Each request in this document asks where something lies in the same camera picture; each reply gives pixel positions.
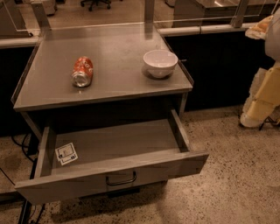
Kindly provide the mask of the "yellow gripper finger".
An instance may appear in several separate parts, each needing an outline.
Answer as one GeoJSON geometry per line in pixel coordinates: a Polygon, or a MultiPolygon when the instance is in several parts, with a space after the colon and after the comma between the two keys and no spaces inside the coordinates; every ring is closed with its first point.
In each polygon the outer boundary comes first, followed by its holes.
{"type": "Polygon", "coordinates": [[[280,63],[269,70],[260,68],[251,83],[249,97],[244,103],[240,122],[244,127],[261,125],[280,105],[280,63]]]}

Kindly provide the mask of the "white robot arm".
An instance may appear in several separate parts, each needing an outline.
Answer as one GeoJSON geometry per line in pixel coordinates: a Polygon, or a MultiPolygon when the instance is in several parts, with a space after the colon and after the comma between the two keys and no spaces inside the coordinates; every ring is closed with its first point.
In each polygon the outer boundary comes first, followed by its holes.
{"type": "Polygon", "coordinates": [[[255,128],[280,105],[280,9],[248,28],[245,35],[251,39],[263,39],[265,54],[275,61],[268,70],[260,68],[257,71],[242,109],[241,125],[255,128]]]}

